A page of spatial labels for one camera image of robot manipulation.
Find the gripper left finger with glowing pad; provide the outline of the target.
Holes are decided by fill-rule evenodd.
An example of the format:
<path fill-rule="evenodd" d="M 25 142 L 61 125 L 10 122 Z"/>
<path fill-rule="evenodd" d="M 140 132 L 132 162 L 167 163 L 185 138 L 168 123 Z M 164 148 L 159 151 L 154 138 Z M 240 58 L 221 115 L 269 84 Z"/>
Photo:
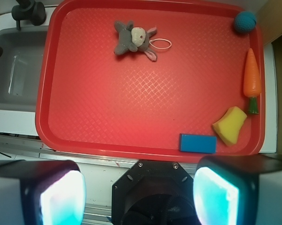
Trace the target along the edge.
<path fill-rule="evenodd" d="M 80 225 L 86 183 L 71 160 L 0 160 L 0 225 Z"/>

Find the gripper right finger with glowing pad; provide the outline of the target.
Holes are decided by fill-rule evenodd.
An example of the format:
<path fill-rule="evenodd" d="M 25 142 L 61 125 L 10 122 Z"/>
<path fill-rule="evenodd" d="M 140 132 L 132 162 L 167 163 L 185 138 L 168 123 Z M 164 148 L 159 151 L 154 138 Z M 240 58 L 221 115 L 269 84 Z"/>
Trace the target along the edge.
<path fill-rule="evenodd" d="M 202 225 L 282 225 L 282 155 L 205 156 L 193 198 Z"/>

